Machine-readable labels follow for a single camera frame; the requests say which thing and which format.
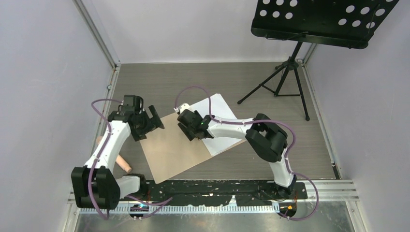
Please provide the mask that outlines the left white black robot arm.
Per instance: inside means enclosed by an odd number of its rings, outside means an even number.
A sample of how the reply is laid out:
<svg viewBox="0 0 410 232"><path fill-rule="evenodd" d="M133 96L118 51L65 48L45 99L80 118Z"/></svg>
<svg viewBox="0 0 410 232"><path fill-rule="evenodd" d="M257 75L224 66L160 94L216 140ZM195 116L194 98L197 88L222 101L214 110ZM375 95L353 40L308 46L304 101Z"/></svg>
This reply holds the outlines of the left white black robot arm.
<svg viewBox="0 0 410 232"><path fill-rule="evenodd" d="M74 167L71 172L74 199L77 207L113 210L119 201L128 195L143 200L148 194L148 187L142 181L142 174L127 174L121 178L113 175L120 150L125 141L132 137L138 142L147 138L155 129L164 129L153 105L144 109L144 100L140 96L125 95L119 106L108 116L97 111L106 124L106 129L96 150L81 167Z"/></svg>

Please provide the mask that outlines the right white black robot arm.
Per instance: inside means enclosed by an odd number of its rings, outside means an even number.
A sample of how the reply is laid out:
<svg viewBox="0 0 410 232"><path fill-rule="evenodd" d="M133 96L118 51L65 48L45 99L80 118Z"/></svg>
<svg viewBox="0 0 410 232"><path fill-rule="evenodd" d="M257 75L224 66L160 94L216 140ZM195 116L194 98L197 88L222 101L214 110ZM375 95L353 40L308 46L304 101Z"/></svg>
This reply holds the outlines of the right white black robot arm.
<svg viewBox="0 0 410 232"><path fill-rule="evenodd" d="M181 109L177 120L178 126L190 141L215 138L246 140L255 153L269 163L278 196L286 199L295 193L297 178L288 161L288 135L265 114L259 113L254 118L239 120L201 116L198 111Z"/></svg>

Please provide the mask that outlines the white paper sheets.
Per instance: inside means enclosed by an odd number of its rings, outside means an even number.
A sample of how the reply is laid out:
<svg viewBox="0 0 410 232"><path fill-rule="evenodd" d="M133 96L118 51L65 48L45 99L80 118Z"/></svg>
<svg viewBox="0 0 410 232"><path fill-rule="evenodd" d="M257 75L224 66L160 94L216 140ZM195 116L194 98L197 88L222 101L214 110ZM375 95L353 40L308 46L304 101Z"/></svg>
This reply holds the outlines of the white paper sheets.
<svg viewBox="0 0 410 232"><path fill-rule="evenodd" d="M190 110L198 111L202 117L209 114L209 109L217 115L224 116L215 116L216 121L211 120L209 123L208 129L213 139L202 139L210 155L216 156L245 141L245 129L249 126L244 126L242 120L236 118L221 94L216 93L210 98L190 105Z"/></svg>

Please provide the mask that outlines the brown cardboard folder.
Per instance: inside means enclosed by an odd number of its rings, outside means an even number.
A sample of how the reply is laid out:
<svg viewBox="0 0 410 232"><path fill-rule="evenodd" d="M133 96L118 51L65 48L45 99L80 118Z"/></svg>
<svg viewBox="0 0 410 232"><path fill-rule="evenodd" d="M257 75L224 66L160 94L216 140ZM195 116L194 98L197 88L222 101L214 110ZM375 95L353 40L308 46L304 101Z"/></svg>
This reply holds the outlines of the brown cardboard folder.
<svg viewBox="0 0 410 232"><path fill-rule="evenodd" d="M173 113L162 117L164 129L155 129L140 142L156 184L244 142L223 137L189 141L177 125L177 116Z"/></svg>

